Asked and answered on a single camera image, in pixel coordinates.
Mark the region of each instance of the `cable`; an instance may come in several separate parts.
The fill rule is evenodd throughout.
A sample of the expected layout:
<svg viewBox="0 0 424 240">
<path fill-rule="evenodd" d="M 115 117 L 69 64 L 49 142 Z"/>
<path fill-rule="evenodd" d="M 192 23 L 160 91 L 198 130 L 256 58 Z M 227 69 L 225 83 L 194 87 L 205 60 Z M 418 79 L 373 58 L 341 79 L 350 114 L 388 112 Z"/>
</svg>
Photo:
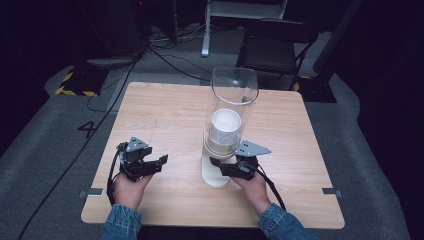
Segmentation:
<svg viewBox="0 0 424 240">
<path fill-rule="evenodd" d="M 259 169 L 255 168 L 255 167 L 253 167 L 253 166 L 251 166 L 251 165 L 249 165 L 249 164 L 247 164 L 246 162 L 244 162 L 244 164 L 243 164 L 243 165 L 244 165 L 244 166 L 247 166 L 247 167 L 248 167 L 248 168 L 250 168 L 251 170 L 256 171 L 257 173 L 259 173 L 259 175 L 261 175 L 261 176 L 264 178 L 265 182 L 266 182 L 266 183 L 268 183 L 269 187 L 271 188 L 271 191 L 274 193 L 275 197 L 277 198 L 278 203 L 280 204 L 280 207 L 281 207 L 282 209 L 284 209 L 284 211 L 287 211 L 287 210 L 286 210 L 286 206 L 284 205 L 283 199 L 281 198 L 280 194 L 278 193 L 277 189 L 275 188 L 274 183 L 271 181 L 271 179 L 269 179 L 269 178 L 266 176 L 265 172 L 261 172 L 261 171 L 259 171 Z"/>
<path fill-rule="evenodd" d="M 196 64 L 194 64 L 194 63 L 192 63 L 192 62 L 191 62 L 190 60 L 188 60 L 188 59 L 185 59 L 185 58 L 182 58 L 182 57 L 177 57 L 177 56 L 170 55 L 170 54 L 162 54 L 161 56 L 162 56 L 162 57 L 173 57 L 173 58 L 178 58 L 178 59 L 184 60 L 184 61 L 186 61 L 186 62 L 190 63 L 191 65 L 193 65 L 193 66 L 197 67 L 198 69 L 200 69 L 200 70 L 202 70 L 202 71 L 204 71 L 204 72 L 206 72 L 206 73 L 211 74 L 211 71 L 209 71 L 209 70 L 207 70 L 207 69 L 204 69 L 204 68 L 202 68 L 202 67 L 200 67 L 200 66 L 198 66 L 198 65 L 196 65 Z"/>
<path fill-rule="evenodd" d="M 191 78 L 195 78 L 195 79 L 199 79 L 199 80 L 201 80 L 201 81 L 205 81 L 205 82 L 210 82 L 210 80 L 209 79 L 205 79 L 205 78 L 199 78 L 199 77 L 196 77 L 196 76 L 192 76 L 192 75 L 190 75 L 190 74 L 188 74 L 188 73 L 185 73 L 185 72 L 183 72 L 183 71 L 181 71 L 180 69 L 178 69 L 177 67 L 175 67 L 174 65 L 172 65 L 170 62 L 168 62 L 164 57 L 162 57 L 159 53 L 157 53 L 155 50 L 153 50 L 150 46 L 148 47 L 149 49 L 150 49 L 150 51 L 152 51 L 156 56 L 158 56 L 159 58 L 161 58 L 163 61 L 165 61 L 169 66 L 171 66 L 173 69 L 175 69 L 175 70 L 177 70 L 178 72 L 180 72 L 180 73 L 182 73 L 182 74 L 184 74 L 184 75 L 186 75 L 186 76 L 188 76 L 188 77 L 191 77 Z"/>
<path fill-rule="evenodd" d="M 258 163 L 259 168 L 261 169 L 261 171 L 264 173 L 264 175 L 266 176 L 265 170 L 262 168 L 262 166 Z"/>
<path fill-rule="evenodd" d="M 106 112 L 106 114 L 103 116 L 103 118 L 100 120 L 99 124 L 97 124 L 97 129 L 99 129 L 99 127 L 102 125 L 102 123 L 105 121 L 106 117 L 109 115 L 110 111 L 112 111 L 113 106 L 116 104 L 116 102 L 118 101 L 119 95 L 121 94 L 125 83 L 128 80 L 128 77 L 132 71 L 132 69 L 134 68 L 135 64 L 137 63 L 137 61 L 134 61 L 133 65 L 131 66 L 129 72 L 127 73 L 127 77 L 125 78 L 124 84 L 122 85 L 121 90 L 118 93 L 118 96 L 116 97 L 115 101 L 113 102 L 112 106 L 109 108 L 109 110 Z M 69 169 L 71 169 L 71 167 L 74 165 L 74 163 L 77 161 L 77 159 L 79 158 L 79 156 L 81 155 L 81 153 L 84 151 L 84 149 L 86 148 L 86 146 L 88 145 L 88 143 L 90 142 L 90 140 L 92 139 L 92 137 L 95 135 L 96 131 L 91 134 L 87 140 L 85 141 L 84 145 L 81 147 L 81 149 L 78 151 L 77 155 L 74 157 L 74 159 L 71 161 L 71 163 L 68 165 L 68 167 L 65 169 L 65 171 L 63 171 L 63 173 L 60 175 L 60 177 L 58 178 L 58 180 L 55 182 L 55 184 L 50 188 L 49 192 L 46 194 L 46 196 L 43 198 L 43 200 L 41 200 L 40 204 L 37 206 L 37 208 L 35 209 L 35 211 L 32 213 L 31 217 L 28 219 L 28 221 L 25 223 L 24 228 L 22 229 L 21 233 L 19 234 L 18 240 L 22 239 L 22 237 L 25 234 L 25 231 L 27 230 L 27 228 L 29 227 L 29 224 L 31 223 L 31 221 L 34 219 L 35 215 L 38 213 L 38 211 L 41 209 L 41 207 L 44 205 L 44 203 L 46 202 L 46 200 L 50 197 L 50 195 L 53 193 L 53 191 L 56 189 L 57 185 L 59 185 L 60 181 L 63 179 L 63 177 L 66 175 L 66 173 L 69 171 Z"/>
<path fill-rule="evenodd" d="M 151 38 L 149 40 L 150 43 L 151 43 L 150 46 L 153 47 L 153 48 L 156 48 L 157 50 L 163 50 L 163 49 L 172 49 L 172 48 L 176 47 L 177 45 L 179 45 L 181 43 L 191 42 L 191 41 L 195 40 L 196 38 L 203 37 L 203 35 L 202 36 L 199 35 L 200 34 L 199 30 L 202 29 L 205 25 L 206 24 L 204 23 L 194 30 L 185 30 L 185 29 L 182 30 L 183 33 L 180 34 L 179 36 L 177 36 L 177 41 L 178 41 L 177 44 L 174 44 L 173 42 L 171 42 L 171 40 L 169 38 L 162 36 L 159 32 L 154 32 L 153 34 L 158 34 L 159 36 L 156 37 L 156 38 Z M 166 41 L 165 46 L 158 46 L 158 45 L 152 44 L 152 43 L 155 43 L 155 42 L 163 42 L 163 41 Z"/>
<path fill-rule="evenodd" d="M 102 90 L 100 90 L 100 92 L 105 91 L 106 89 L 108 89 L 108 88 L 110 88 L 111 86 L 115 85 L 115 83 L 119 82 L 119 80 L 121 80 L 122 76 L 124 76 L 124 72 L 125 72 L 125 71 L 127 71 L 127 69 L 128 69 L 128 68 L 129 68 L 129 66 L 127 66 L 127 67 L 124 69 L 124 71 L 122 71 L 121 76 L 120 76 L 117 80 L 115 80 L 114 82 L 112 82 L 111 84 L 109 84 L 108 86 L 106 86 L 105 88 L 103 88 Z M 87 108 L 88 108 L 89 110 L 93 111 L 93 112 L 106 112 L 106 110 L 97 110 L 97 109 L 93 109 L 93 108 L 91 108 L 91 107 L 90 107 L 90 101 L 91 101 L 91 99 L 93 99 L 93 97 L 94 97 L 94 96 L 91 96 L 91 97 L 88 99 L 87 104 L 86 104 L 86 105 L 87 105 Z"/>
<path fill-rule="evenodd" d="M 113 181 L 115 180 L 116 176 L 118 176 L 119 173 L 116 174 L 113 178 L 112 178 L 112 174 L 115 168 L 116 159 L 118 158 L 119 153 L 121 152 L 121 148 L 122 148 L 122 143 L 119 144 L 119 146 L 117 147 L 115 157 L 113 157 L 112 165 L 110 167 L 109 177 L 107 179 L 106 193 L 111 205 L 115 204 L 115 199 L 113 198 L 113 192 L 114 192 Z"/>
<path fill-rule="evenodd" d="M 118 68 L 130 66 L 131 64 L 134 63 L 134 61 L 138 61 L 137 59 L 138 58 L 133 58 L 130 61 L 119 62 L 119 63 L 107 63 L 107 64 L 93 63 L 93 62 L 89 62 L 89 61 L 87 61 L 87 63 L 96 67 L 96 69 L 98 69 L 98 70 L 113 70 L 113 69 L 118 69 Z"/>
</svg>

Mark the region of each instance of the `hand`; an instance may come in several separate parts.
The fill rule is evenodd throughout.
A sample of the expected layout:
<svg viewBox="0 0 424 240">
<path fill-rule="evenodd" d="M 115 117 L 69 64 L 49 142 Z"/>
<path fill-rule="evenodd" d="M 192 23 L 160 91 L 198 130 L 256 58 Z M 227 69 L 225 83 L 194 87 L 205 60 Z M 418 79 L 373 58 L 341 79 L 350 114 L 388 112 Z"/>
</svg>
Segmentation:
<svg viewBox="0 0 424 240">
<path fill-rule="evenodd" d="M 266 193 L 266 182 L 264 178 L 255 172 L 253 178 L 247 181 L 243 178 L 231 178 L 244 191 L 247 201 L 255 209 L 256 215 L 260 217 L 262 213 L 271 205 L 271 201 Z"/>
<path fill-rule="evenodd" d="M 133 182 L 127 175 L 120 173 L 115 180 L 115 203 L 137 211 L 143 199 L 144 189 L 153 178 L 153 175 L 144 176 Z"/>
</svg>

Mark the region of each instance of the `white cup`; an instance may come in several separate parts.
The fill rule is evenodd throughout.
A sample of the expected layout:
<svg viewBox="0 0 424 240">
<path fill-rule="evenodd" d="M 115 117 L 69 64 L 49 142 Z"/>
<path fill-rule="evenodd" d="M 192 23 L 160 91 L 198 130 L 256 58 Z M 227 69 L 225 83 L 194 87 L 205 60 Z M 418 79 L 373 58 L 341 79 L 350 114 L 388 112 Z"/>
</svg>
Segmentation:
<svg viewBox="0 0 424 240">
<path fill-rule="evenodd" d="M 231 109 L 218 109 L 212 114 L 210 138 L 218 145 L 230 145 L 238 139 L 241 118 Z"/>
</svg>

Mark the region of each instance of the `denim jacket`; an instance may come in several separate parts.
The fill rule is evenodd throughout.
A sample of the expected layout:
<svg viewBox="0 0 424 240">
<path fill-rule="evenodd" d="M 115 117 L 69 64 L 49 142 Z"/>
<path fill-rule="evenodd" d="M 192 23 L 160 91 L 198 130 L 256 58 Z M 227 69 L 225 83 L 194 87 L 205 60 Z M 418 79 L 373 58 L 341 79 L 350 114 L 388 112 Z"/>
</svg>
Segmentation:
<svg viewBox="0 0 424 240">
<path fill-rule="evenodd" d="M 306 230 L 292 214 L 276 204 L 271 204 L 259 218 L 259 227 L 268 239 L 318 239 Z M 141 215 L 131 208 L 114 204 L 104 225 L 102 240 L 137 239 L 141 227 Z"/>
</svg>

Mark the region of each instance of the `white cylindrical base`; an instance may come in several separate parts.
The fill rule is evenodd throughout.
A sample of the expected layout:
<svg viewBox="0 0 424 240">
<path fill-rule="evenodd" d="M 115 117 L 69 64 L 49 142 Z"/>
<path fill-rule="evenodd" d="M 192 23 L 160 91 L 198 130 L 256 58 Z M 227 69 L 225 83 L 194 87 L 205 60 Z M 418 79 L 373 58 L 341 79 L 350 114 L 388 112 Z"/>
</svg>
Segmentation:
<svg viewBox="0 0 424 240">
<path fill-rule="evenodd" d="M 202 178 L 212 188 L 222 188 L 230 181 L 230 177 L 222 176 L 219 167 L 212 165 L 209 151 L 203 147 L 202 151 Z"/>
</svg>

